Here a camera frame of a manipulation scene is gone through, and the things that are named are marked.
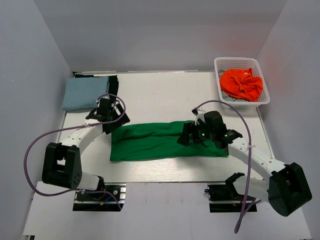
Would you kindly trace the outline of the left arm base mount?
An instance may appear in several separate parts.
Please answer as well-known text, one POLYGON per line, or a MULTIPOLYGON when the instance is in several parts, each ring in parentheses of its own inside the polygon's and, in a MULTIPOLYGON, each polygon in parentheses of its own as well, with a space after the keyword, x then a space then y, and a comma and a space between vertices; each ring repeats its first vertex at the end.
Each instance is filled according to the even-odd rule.
POLYGON ((104 190, 108 193, 85 193, 76 191, 73 201, 74 212, 120 212, 126 198, 125 183, 106 183, 104 190))

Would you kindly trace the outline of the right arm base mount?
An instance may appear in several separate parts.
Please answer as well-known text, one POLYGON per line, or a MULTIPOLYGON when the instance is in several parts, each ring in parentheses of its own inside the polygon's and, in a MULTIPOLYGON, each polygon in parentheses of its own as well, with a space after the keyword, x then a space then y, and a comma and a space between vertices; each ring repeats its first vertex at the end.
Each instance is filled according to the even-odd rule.
POLYGON ((242 204, 249 212, 256 212, 257 205, 249 206, 252 201, 268 197, 268 185, 264 180, 252 178, 249 180, 248 196, 244 200, 247 176, 237 172, 228 177, 224 182, 209 183, 204 190, 209 199, 211 213, 239 213, 242 204))

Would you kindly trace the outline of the green t shirt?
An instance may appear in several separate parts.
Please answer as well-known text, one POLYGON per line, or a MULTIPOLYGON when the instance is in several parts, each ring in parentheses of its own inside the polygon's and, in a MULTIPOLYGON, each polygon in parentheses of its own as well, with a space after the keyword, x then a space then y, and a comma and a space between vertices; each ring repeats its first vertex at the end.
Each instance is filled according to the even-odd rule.
POLYGON ((183 146, 177 143, 191 120, 124 125, 111 134, 111 162, 145 161, 179 157, 227 157, 213 142, 183 146))

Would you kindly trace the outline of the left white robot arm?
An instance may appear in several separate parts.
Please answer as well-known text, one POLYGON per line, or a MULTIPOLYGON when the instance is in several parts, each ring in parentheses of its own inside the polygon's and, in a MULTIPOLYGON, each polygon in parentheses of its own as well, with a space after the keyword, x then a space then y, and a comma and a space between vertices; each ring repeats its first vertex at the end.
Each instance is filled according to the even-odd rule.
POLYGON ((100 98, 98 107, 89 112, 83 124, 71 135, 58 143, 48 144, 42 181, 71 190, 86 190, 96 200, 103 198, 106 193, 103 177, 84 172, 81 155, 97 137, 111 134, 129 122, 122 100, 100 98))

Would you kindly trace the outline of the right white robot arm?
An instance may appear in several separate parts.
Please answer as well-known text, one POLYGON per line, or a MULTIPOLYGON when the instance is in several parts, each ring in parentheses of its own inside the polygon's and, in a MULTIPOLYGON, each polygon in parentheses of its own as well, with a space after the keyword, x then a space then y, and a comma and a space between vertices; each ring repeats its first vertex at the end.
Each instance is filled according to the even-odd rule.
POLYGON ((227 129, 218 111, 200 113, 193 109, 196 119, 183 125, 178 144, 192 148, 208 148, 210 144, 242 161, 262 179, 247 180, 237 172, 228 177, 219 191, 208 189, 211 201, 241 199, 244 194, 265 201, 281 216, 287 217, 312 199, 312 193, 302 167, 293 162, 272 159, 250 145, 234 129, 227 129))

